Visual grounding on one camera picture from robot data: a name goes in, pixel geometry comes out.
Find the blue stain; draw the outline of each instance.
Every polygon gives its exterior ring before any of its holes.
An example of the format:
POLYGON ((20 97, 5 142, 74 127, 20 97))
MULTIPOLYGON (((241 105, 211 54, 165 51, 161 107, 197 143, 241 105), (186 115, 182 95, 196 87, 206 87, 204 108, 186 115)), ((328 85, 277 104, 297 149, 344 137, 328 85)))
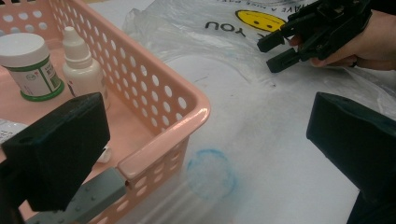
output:
POLYGON ((236 177, 227 157, 216 149, 197 151, 187 165, 187 180, 192 191, 207 200, 230 195, 236 177))

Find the basket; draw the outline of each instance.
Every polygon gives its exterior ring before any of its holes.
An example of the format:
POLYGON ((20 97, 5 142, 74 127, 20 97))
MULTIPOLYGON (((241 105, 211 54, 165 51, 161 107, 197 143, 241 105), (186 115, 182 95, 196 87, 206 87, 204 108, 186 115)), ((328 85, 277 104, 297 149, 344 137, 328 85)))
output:
MULTIPOLYGON (((116 222, 180 170, 189 136, 208 118, 207 98, 80 0, 3 2, 0 35, 29 32, 43 36, 60 78, 65 26, 76 28, 102 65, 110 93, 108 145, 113 157, 107 164, 96 164, 88 179, 116 167, 125 178, 127 194, 91 223, 116 222)), ((0 67, 2 119, 31 124, 70 98, 70 92, 64 90, 47 102, 27 102, 19 96, 7 70, 0 67)))

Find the pill bottle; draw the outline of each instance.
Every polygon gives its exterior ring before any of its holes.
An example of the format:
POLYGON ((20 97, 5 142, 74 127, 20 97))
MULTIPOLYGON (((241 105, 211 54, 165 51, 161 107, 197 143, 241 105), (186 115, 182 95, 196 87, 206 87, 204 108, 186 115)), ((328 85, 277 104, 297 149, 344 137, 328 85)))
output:
POLYGON ((64 28, 64 78, 71 93, 77 97, 100 92, 105 108, 110 102, 103 69, 91 55, 87 43, 78 35, 74 27, 64 28))
POLYGON ((29 101, 46 101, 64 90, 50 62, 43 37, 30 33, 0 36, 0 65, 5 67, 29 101))

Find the hand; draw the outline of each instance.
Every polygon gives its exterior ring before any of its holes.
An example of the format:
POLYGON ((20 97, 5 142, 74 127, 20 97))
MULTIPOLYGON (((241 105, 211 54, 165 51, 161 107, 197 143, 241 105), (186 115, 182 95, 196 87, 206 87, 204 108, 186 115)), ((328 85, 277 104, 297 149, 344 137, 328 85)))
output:
MULTIPOLYGON (((302 43, 296 35, 290 40, 291 46, 302 43)), ((312 58, 314 66, 351 66, 374 70, 396 70, 396 16, 373 10, 366 28, 343 47, 321 61, 312 58)))

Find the dropper bottle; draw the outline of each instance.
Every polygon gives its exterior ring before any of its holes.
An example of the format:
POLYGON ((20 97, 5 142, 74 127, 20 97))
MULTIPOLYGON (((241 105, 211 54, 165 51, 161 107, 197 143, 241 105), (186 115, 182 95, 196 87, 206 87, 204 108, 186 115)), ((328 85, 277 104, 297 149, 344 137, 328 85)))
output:
POLYGON ((77 97, 92 92, 102 93, 105 108, 110 106, 103 70, 89 51, 84 39, 76 30, 67 26, 64 28, 64 78, 67 86, 77 97))

